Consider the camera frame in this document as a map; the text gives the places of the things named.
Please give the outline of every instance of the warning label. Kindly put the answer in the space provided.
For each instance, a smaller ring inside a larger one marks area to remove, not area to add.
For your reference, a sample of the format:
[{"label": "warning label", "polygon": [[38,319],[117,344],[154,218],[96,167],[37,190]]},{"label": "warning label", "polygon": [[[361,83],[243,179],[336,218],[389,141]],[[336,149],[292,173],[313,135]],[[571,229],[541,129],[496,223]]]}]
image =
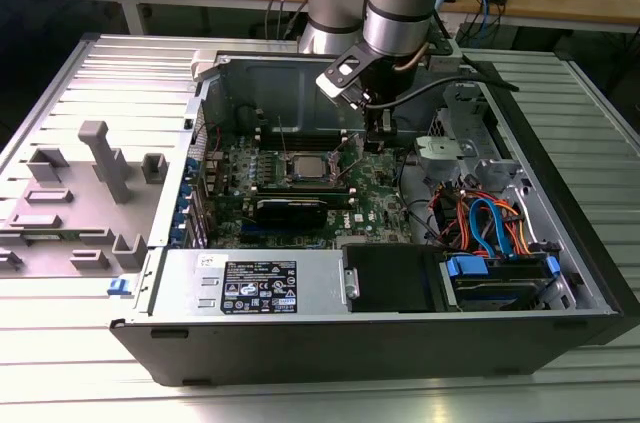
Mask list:
[{"label": "warning label", "polygon": [[227,315],[297,312],[295,261],[227,261],[222,288]]}]

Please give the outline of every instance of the slotted metal surface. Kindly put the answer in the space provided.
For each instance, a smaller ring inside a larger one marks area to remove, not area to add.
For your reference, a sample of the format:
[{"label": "slotted metal surface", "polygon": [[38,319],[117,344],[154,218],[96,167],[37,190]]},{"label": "slotted metal surface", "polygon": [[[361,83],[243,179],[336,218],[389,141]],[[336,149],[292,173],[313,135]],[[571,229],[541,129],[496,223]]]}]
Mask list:
[{"label": "slotted metal surface", "polygon": [[[514,95],[520,108],[609,254],[632,289],[640,291],[637,135],[575,64],[544,53],[468,54],[494,63],[505,80],[520,87]],[[535,63],[528,65],[529,60]]]},{"label": "slotted metal surface", "polygon": [[[108,81],[118,82],[119,89],[112,91],[128,88],[146,92],[143,94],[157,91],[155,84],[145,86],[151,81],[189,84],[189,55],[203,45],[215,46],[202,39],[103,38],[93,49],[77,55],[80,64],[69,76],[74,83],[65,83],[60,94],[67,89],[103,91]],[[521,87],[527,83],[527,90],[518,95],[519,103],[625,278],[640,295],[640,213],[634,210],[640,201],[634,196],[640,165],[615,115],[605,115],[602,104],[569,66],[552,55],[470,52],[470,57],[496,61],[503,77]],[[167,88],[169,93],[181,94],[180,88],[187,87],[172,83]],[[74,103],[65,101],[56,104],[63,108],[56,118],[71,118],[44,121],[54,125],[52,129],[73,128],[78,116],[73,108],[85,108],[114,117],[112,129],[126,132],[130,128],[126,117],[153,105],[151,113],[136,114],[140,118],[135,121],[143,121],[140,131],[162,135],[171,131],[170,126],[154,126],[156,120],[167,118],[162,124],[171,125],[178,116],[171,111],[180,106],[167,99],[164,97],[164,103],[104,106],[94,101],[82,107],[68,106]],[[29,176],[24,169],[12,171]],[[15,421],[113,421],[114,417],[150,416],[161,421],[247,423],[640,420],[640,330],[606,347],[571,351],[532,376],[161,387],[106,329],[109,320],[131,304],[131,300],[108,299],[109,282],[108,278],[0,280],[2,421],[13,421],[12,417]],[[390,351],[402,351],[401,343]],[[264,354],[269,357],[268,348]],[[425,354],[425,358],[439,355]]]}]

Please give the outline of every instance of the blue latch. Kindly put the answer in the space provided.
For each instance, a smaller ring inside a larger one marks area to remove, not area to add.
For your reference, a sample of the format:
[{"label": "blue latch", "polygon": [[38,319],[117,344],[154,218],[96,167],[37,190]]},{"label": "blue latch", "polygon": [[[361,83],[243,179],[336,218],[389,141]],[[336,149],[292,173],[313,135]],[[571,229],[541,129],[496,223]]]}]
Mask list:
[{"label": "blue latch", "polygon": [[553,276],[558,276],[561,273],[560,263],[558,263],[555,256],[547,256],[547,265],[549,265],[549,269]]},{"label": "blue latch", "polygon": [[107,290],[107,295],[115,296],[115,295],[130,295],[129,291],[129,280],[124,278],[113,278],[111,280],[111,284],[109,285],[109,289]]},{"label": "blue latch", "polygon": [[447,261],[449,276],[458,275],[488,275],[489,268],[484,258],[476,255],[458,255]]},{"label": "blue latch", "polygon": [[184,236],[184,230],[182,228],[171,228],[169,230],[169,236],[171,238],[175,238],[176,240],[182,240]]},{"label": "blue latch", "polygon": [[176,200],[176,205],[178,206],[178,208],[180,208],[181,210],[185,210],[187,209],[187,207],[189,206],[189,202],[187,201],[186,198],[183,198],[182,196],[178,197],[178,199]]},{"label": "blue latch", "polygon": [[182,196],[189,196],[191,194],[191,187],[186,183],[180,185],[180,194]]}]

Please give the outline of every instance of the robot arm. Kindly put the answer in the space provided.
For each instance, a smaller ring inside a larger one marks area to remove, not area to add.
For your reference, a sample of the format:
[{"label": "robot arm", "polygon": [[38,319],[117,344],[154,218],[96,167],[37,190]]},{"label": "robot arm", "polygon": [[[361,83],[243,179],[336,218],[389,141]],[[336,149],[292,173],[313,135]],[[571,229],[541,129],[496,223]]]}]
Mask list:
[{"label": "robot arm", "polygon": [[[316,1],[310,1],[311,26],[324,33],[325,41],[336,41],[338,35],[344,41],[342,28],[316,21],[319,18],[329,20],[330,15],[340,13],[341,6],[344,7],[341,0],[324,0],[322,8],[314,4]],[[353,11],[354,3],[348,1],[347,7]],[[317,85],[332,100],[341,99],[354,108],[362,107],[363,103],[380,105],[394,101],[413,83],[420,54],[429,44],[427,34],[431,16],[442,1],[366,0],[362,41],[351,46],[331,64],[318,77]],[[333,11],[324,11],[323,14],[321,10],[326,10],[327,6],[332,6]],[[355,4],[357,12],[361,8],[362,5],[358,7]],[[334,18],[334,21],[351,24],[349,30],[353,31],[354,20],[347,15],[348,12],[341,20]],[[390,110],[365,110],[364,113],[369,141],[395,133]]]}]

